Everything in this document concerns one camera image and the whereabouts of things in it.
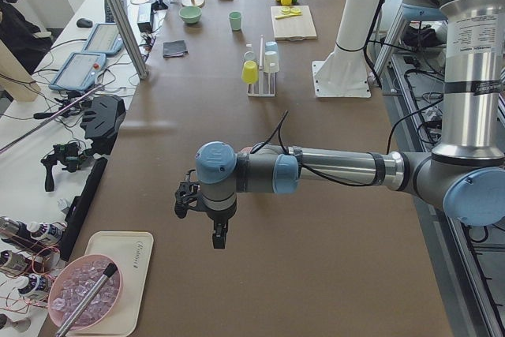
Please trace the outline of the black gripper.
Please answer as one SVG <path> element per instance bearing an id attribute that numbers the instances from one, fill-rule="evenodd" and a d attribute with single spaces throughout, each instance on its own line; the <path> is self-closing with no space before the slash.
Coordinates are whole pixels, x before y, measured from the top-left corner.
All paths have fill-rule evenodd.
<path id="1" fill-rule="evenodd" d="M 188 211 L 205 211 L 200 193 L 200 183 L 191 180 L 192 173 L 195 171 L 195 169 L 189 170 L 175 191 L 174 213 L 179 219 L 184 219 Z M 212 243 L 215 249 L 226 248 L 226 222 L 214 221 Z"/>

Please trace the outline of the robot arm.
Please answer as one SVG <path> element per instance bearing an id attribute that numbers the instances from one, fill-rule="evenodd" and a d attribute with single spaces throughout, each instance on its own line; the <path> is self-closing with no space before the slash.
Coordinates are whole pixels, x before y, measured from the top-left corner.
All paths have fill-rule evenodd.
<path id="1" fill-rule="evenodd" d="M 221 249 L 239 193 L 292 193 L 301 178 L 317 176 L 411 193 L 469 226 L 499 222 L 504 154 L 496 145 L 496 118 L 503 88 L 504 0 L 404 0 L 404 7 L 448 22 L 442 136 L 429 153 L 381 155 L 266 142 L 236 152 L 213 141 L 196 154 L 197 180 L 179 185 L 176 215 L 207 214 L 213 245 Z"/>

